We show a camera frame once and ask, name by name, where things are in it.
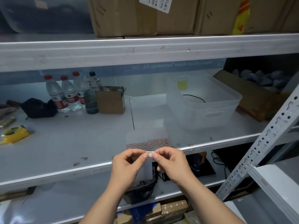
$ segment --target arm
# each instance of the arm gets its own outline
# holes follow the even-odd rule
[[[193,175],[183,151],[163,147],[157,149],[152,157],[159,163],[158,170],[166,172],[168,177],[179,186],[189,199],[201,223],[244,224]]]
[[[111,176],[105,192],[80,221],[80,224],[112,224],[121,197],[133,183],[148,157],[140,149],[128,149],[116,155],[112,161]]]

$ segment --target plastic storage box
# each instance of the plastic storage box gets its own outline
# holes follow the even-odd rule
[[[167,77],[167,105],[189,130],[225,125],[241,99],[241,94],[205,73],[180,72]]]
[[[0,0],[18,33],[93,33],[87,0]]]

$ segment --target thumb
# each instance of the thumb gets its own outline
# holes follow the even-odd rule
[[[154,160],[160,165],[163,167],[163,169],[165,170],[169,160],[164,158],[163,156],[161,156],[160,154],[158,153],[153,153],[152,154],[152,157],[154,158]]]
[[[136,171],[139,171],[139,169],[141,168],[141,166],[147,160],[148,156],[149,156],[149,154],[147,152],[145,152],[140,157],[138,157],[138,159],[134,163],[131,164],[131,166],[133,167],[133,169],[136,170]]]

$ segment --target perforated metal upright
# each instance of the perforated metal upright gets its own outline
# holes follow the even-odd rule
[[[299,120],[299,85],[282,105],[264,131],[252,144],[226,181],[216,192],[224,200],[241,181],[249,176],[249,171],[274,148],[279,138],[283,137]]]

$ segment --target bottle label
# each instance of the bottle label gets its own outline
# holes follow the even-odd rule
[[[98,81],[89,81],[88,80],[88,83],[89,83],[89,85],[90,85],[90,88],[93,90],[93,91],[99,91],[100,89],[99,89],[99,85],[98,85],[98,82],[99,82],[100,80],[98,80]]]
[[[57,109],[64,109],[69,106],[67,99],[63,95],[63,93],[51,96],[51,99],[54,101]]]
[[[64,95],[69,103],[75,103],[75,102],[79,101],[77,91],[75,91],[73,93],[65,93]]]
[[[77,93],[78,93],[78,97],[79,97],[80,103],[81,103],[82,105],[84,105],[84,104],[85,104],[85,100],[84,100],[84,90],[83,90],[83,91],[77,91]]]

